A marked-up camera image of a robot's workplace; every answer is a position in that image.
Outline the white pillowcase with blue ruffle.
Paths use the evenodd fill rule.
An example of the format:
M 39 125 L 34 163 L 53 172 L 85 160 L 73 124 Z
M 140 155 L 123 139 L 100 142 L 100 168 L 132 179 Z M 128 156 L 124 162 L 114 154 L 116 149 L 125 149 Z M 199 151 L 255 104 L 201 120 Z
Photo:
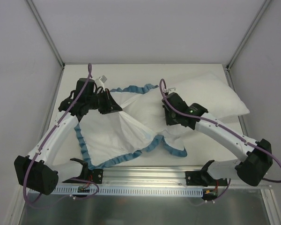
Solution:
M 160 143 L 175 157 L 187 156 L 182 140 L 186 128 L 166 125 L 158 85 L 112 89 L 111 96 L 122 111 L 107 115 L 89 111 L 74 128 L 90 170 L 131 161 Z

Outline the white pillow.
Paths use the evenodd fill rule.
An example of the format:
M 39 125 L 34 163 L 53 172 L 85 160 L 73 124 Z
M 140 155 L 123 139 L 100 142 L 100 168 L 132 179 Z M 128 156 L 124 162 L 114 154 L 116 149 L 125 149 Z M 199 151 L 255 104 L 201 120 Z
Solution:
M 200 75 L 180 74 L 167 79 L 166 86 L 175 89 L 188 105 L 197 103 L 218 119 L 250 112 L 232 88 L 211 72 Z

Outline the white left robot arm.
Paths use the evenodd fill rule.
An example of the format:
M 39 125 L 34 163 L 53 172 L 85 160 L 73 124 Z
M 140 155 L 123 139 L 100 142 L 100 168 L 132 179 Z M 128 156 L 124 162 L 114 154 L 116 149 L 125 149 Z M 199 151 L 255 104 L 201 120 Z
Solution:
M 89 180 L 89 166 L 84 160 L 71 158 L 67 163 L 53 165 L 63 142 L 90 110 L 100 114 L 117 113 L 122 109 L 105 88 L 106 77 L 96 80 L 80 78 L 70 96 L 59 107 L 53 125 L 27 156 L 14 161 L 18 182 L 24 189 L 49 195 L 58 183 L 75 179 L 79 183 Z

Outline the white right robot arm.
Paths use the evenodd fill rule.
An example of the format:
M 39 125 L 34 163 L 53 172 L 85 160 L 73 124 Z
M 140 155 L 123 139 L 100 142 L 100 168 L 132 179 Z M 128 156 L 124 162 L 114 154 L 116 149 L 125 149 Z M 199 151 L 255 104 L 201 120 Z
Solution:
M 270 142 L 263 139 L 250 146 L 251 138 L 232 131 L 200 104 L 187 105 L 175 92 L 167 94 L 162 103 L 167 125 L 179 124 L 201 132 L 236 156 L 235 160 L 209 160 L 191 176 L 192 182 L 207 187 L 219 179 L 232 179 L 259 185 L 273 164 Z

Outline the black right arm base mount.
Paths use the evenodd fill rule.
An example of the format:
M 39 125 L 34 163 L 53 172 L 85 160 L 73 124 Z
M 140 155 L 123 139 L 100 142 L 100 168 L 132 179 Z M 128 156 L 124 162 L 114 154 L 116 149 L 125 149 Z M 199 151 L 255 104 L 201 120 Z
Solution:
M 227 179 L 214 179 L 208 173 L 207 169 L 214 163 L 214 160 L 209 160 L 199 171 L 186 171 L 185 181 L 187 186 L 227 186 Z

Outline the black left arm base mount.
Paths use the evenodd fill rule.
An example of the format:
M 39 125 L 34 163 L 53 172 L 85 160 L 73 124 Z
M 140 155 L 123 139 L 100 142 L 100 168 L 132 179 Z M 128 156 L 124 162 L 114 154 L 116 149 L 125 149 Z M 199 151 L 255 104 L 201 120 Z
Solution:
M 84 181 L 91 181 L 96 184 L 102 184 L 103 181 L 103 169 L 89 169 L 89 165 L 86 161 L 77 158 L 71 158 L 70 163 L 76 163 L 82 166 L 79 176 L 71 177 L 63 180 L 62 183 L 83 183 Z

